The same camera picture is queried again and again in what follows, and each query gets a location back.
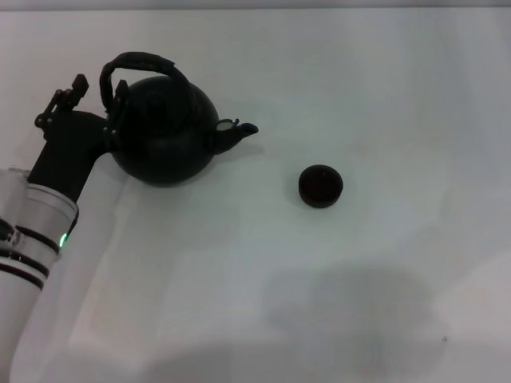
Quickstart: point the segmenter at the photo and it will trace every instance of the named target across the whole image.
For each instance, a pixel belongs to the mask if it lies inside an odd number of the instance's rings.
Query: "kettle spout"
[[[243,138],[256,134],[259,129],[253,124],[241,124],[240,120],[221,120],[218,124],[230,123],[232,126],[226,130],[216,130],[212,138],[214,154],[221,154],[234,148]]]

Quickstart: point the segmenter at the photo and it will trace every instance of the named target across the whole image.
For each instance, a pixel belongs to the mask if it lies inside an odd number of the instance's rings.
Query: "black stripe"
[[[23,263],[27,266],[30,266],[33,269],[39,271],[41,274],[43,274],[47,278],[50,275],[50,270],[48,270],[48,268],[45,265],[43,265],[42,263],[39,263],[38,261],[33,260],[30,257],[27,257],[26,255],[23,255],[22,253],[18,253],[17,251],[0,250],[0,257],[13,259],[14,261],[18,261],[18,262]]]
[[[16,228],[27,237],[36,239],[40,243],[44,243],[47,247],[55,251],[57,254],[61,250],[60,247],[54,241],[44,236],[43,234],[39,234],[36,231],[30,230],[29,228],[23,226],[16,226]]]
[[[6,241],[9,235],[13,234],[14,229],[8,222],[0,218],[0,240]]]
[[[31,275],[23,270],[19,270],[16,267],[7,266],[7,265],[4,265],[3,263],[0,263],[0,271],[5,271],[6,273],[16,275],[19,278],[25,279],[26,281],[39,287],[40,290],[42,290],[42,287],[45,285],[41,279],[34,277],[33,275]]]

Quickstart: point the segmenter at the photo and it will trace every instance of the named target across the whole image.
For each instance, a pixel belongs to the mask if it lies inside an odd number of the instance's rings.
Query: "round black cap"
[[[298,181],[303,202],[317,208],[333,205],[339,199],[343,187],[341,175],[326,165],[310,166],[302,172]]]

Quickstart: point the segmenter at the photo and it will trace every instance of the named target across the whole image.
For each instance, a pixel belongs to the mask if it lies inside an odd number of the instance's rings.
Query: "kettle handle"
[[[113,71],[115,69],[135,69],[161,73],[171,77],[187,95],[187,98],[192,105],[192,113],[197,113],[198,104],[195,98],[195,93],[193,92],[188,79],[184,76],[184,74],[177,70],[174,65],[175,64],[172,61],[167,60],[166,58],[145,52],[126,52],[114,58],[103,67],[99,78],[101,100],[103,101],[106,112],[110,113],[113,103]]]

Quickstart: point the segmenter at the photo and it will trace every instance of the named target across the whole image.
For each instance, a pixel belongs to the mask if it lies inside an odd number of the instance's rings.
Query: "black kettle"
[[[121,80],[113,94],[115,69],[164,74],[128,86]],[[214,155],[257,133],[253,124],[219,120],[215,106],[174,63],[150,53],[128,52],[105,65],[101,99],[108,113],[105,139],[116,162],[148,184],[168,186],[200,172]],[[220,124],[230,128],[217,129]]]

